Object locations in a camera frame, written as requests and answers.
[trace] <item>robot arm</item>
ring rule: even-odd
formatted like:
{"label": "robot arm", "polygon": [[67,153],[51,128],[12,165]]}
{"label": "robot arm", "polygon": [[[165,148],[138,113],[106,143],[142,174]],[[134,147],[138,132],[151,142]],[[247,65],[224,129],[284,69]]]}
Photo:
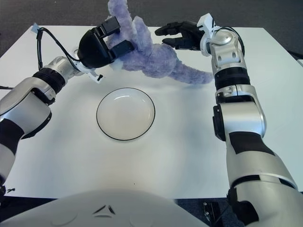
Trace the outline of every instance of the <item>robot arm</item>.
{"label": "robot arm", "polygon": [[[175,35],[179,32],[176,25],[168,24],[156,34]],[[204,56],[212,56],[217,89],[214,131],[226,142],[229,204],[246,226],[301,226],[303,195],[282,160],[262,140],[266,120],[247,74],[244,46],[242,50],[238,47],[240,37],[232,28],[217,27],[210,14],[201,17],[191,32],[196,28],[204,32],[199,45],[195,37],[191,41],[195,46],[185,48],[180,45],[180,38],[163,42],[176,49],[200,50]],[[193,36],[185,36],[183,43],[190,42],[186,41],[188,37]]]}
{"label": "robot arm", "polygon": [[112,17],[89,30],[74,52],[80,61],[72,61],[72,65],[71,59],[57,57],[0,100],[0,187],[15,161],[18,142],[34,136],[48,124],[52,117],[49,105],[54,103],[68,80],[89,73],[96,82],[100,82],[102,76],[94,72],[95,68],[110,64],[134,49],[127,40],[108,49],[103,38],[119,32],[119,28],[117,19]]}

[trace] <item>cable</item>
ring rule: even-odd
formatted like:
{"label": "cable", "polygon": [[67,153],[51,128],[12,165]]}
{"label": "cable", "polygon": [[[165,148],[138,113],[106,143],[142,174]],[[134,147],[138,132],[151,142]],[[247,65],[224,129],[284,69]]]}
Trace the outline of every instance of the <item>cable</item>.
{"label": "cable", "polygon": [[223,216],[223,214],[227,211],[227,209],[229,208],[229,205],[227,205],[225,208],[224,208],[224,210],[223,210],[223,212],[221,213],[221,215],[217,218],[217,220],[212,224],[212,227],[215,227],[216,226],[216,224],[218,223],[218,221],[222,218],[222,216]]}
{"label": "cable", "polygon": [[239,33],[235,29],[233,29],[232,27],[228,27],[228,26],[221,27],[218,30],[216,30],[216,32],[220,31],[221,29],[225,29],[225,30],[228,30],[228,31],[231,31],[231,32],[234,32],[234,33],[237,34],[237,36],[239,37],[239,43],[240,43],[240,46],[241,46],[241,50],[242,50],[243,56],[245,56],[244,43],[243,43],[243,40],[242,40],[241,36],[239,35]]}
{"label": "cable", "polygon": [[73,61],[81,61],[79,59],[75,59],[73,58],[67,51],[66,49],[62,46],[62,44],[56,39],[56,37],[45,27],[41,27],[40,29],[38,29],[38,33],[37,33],[37,57],[38,57],[38,68],[39,70],[43,67],[42,64],[42,55],[41,55],[41,40],[42,40],[42,34],[43,32],[46,32],[47,34],[49,34],[49,36],[56,42],[56,44],[61,48],[61,50],[63,51],[63,53],[65,54],[65,56],[67,57],[67,59],[69,60],[70,64],[75,68],[76,66],[72,63],[71,59]]}
{"label": "cable", "polygon": [[13,89],[13,87],[4,87],[4,86],[0,86],[1,90],[11,90]]}

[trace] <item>fuzzy purple fabric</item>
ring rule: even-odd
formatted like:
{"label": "fuzzy purple fabric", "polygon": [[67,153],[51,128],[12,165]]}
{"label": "fuzzy purple fabric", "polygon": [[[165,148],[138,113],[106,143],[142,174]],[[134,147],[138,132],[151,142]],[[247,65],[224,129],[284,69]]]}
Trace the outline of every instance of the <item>fuzzy purple fabric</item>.
{"label": "fuzzy purple fabric", "polygon": [[121,26],[119,34],[108,37],[109,48],[123,40],[133,43],[135,50],[121,57],[122,68],[128,71],[142,72],[153,78],[165,76],[188,84],[205,84],[212,79],[212,73],[199,71],[180,61],[174,49],[166,44],[153,44],[151,33],[142,18],[132,20],[127,0],[109,0],[108,11],[115,16]]}

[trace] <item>white table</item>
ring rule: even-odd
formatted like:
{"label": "white table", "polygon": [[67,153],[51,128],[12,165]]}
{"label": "white table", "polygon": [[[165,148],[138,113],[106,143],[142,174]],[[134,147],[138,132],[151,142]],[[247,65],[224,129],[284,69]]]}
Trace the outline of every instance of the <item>white table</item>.
{"label": "white table", "polygon": [[[47,26],[71,50],[90,26]],[[265,143],[284,161],[303,190],[301,103],[303,68],[263,28],[237,28],[246,48],[251,83],[267,117]],[[155,43],[161,37],[152,36]],[[62,55],[44,35],[43,63]],[[210,58],[177,51],[189,66],[211,71]],[[36,37],[27,30],[0,59],[0,84],[14,86],[37,71]],[[141,72],[98,69],[96,84],[87,76],[71,79],[51,106],[51,122],[22,140],[7,179],[11,196],[60,198],[88,190],[124,187],[167,198],[225,197],[229,189],[225,143],[214,136],[214,82],[191,86]],[[146,92],[156,118],[141,138],[118,142],[98,127],[100,100],[121,87]],[[0,98],[7,91],[0,90]]]}

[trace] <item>dark floor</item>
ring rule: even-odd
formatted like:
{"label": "dark floor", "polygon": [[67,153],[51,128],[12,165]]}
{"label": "dark floor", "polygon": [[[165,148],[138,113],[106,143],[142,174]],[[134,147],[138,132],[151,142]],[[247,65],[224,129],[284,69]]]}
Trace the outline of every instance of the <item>dark floor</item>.
{"label": "dark floor", "polygon": [[[303,53],[302,0],[128,0],[133,16],[149,26],[193,20],[210,12],[218,25],[264,27],[288,50]],[[0,56],[34,22],[97,25],[107,0],[0,0]]]}
{"label": "dark floor", "polygon": [[[54,199],[43,198],[24,198],[5,196],[1,200],[0,206],[0,222],[9,219],[19,213],[25,212],[34,207],[51,202]],[[176,203],[191,213],[196,218],[213,227],[243,227],[243,223],[238,221],[232,213],[232,209],[228,206],[226,198],[217,199],[180,199]],[[209,219],[205,216],[205,211],[209,211]]]}

